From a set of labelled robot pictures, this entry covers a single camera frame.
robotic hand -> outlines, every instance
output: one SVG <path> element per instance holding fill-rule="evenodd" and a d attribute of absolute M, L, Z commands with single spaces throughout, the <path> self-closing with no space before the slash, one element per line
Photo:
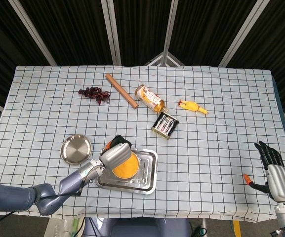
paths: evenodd
<path fill-rule="evenodd" d="M 61 180 L 57 195 L 50 184 L 39 184 L 29 188 L 0 184 L 0 211 L 25 211 L 35 204 L 41 215 L 51 215 L 70 196 L 80 196 L 82 188 L 102 175 L 105 168 L 114 169 L 130 157 L 131 143 L 118 135 L 101 151 L 99 160 L 90 160 Z"/>
<path fill-rule="evenodd" d="M 275 237 L 283 234 L 285 237 L 285 167 L 282 156 L 275 149 L 270 148 L 261 141 L 255 143 L 255 146 L 260 152 L 267 182 L 265 185 L 255 184 L 246 174 L 244 174 L 244 179 L 250 187 L 268 194 L 271 199 L 278 203 L 275 213 L 280 229 L 271 232 L 271 236 Z"/>

rubber chicken toy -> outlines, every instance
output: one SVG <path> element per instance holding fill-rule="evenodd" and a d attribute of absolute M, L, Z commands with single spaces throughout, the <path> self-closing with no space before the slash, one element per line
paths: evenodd
<path fill-rule="evenodd" d="M 208 114 L 207 110 L 205 110 L 204 108 L 202 108 L 196 102 L 193 102 L 193 101 L 180 100 L 180 102 L 178 103 L 178 106 L 180 106 L 186 110 L 190 110 L 190 111 L 194 111 L 194 112 L 199 111 L 205 115 Z"/>

wooden stick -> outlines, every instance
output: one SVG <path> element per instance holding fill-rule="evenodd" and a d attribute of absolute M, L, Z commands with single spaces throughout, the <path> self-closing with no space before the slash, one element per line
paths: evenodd
<path fill-rule="evenodd" d="M 128 101 L 128 103 L 134 108 L 138 108 L 138 103 L 122 88 L 121 85 L 110 75 L 106 74 L 106 79 L 114 86 L 114 88 Z"/>

grapes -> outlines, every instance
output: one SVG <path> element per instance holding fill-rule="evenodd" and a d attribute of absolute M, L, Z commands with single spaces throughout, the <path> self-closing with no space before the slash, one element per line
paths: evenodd
<path fill-rule="evenodd" d="M 79 94 L 84 95 L 84 97 L 95 99 L 98 104 L 102 103 L 102 101 L 108 103 L 110 99 L 109 91 L 102 91 L 102 89 L 98 87 L 87 87 L 86 90 L 80 89 Z"/>

stainless steel tray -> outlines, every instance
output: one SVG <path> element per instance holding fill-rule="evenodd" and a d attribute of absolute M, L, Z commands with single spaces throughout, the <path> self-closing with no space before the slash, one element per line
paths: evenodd
<path fill-rule="evenodd" d="M 138 194 L 151 194 L 156 189 L 158 154 L 147 149 L 131 149 L 140 162 L 138 172 L 129 179 L 116 177 L 110 169 L 96 179 L 96 184 L 104 189 Z"/>

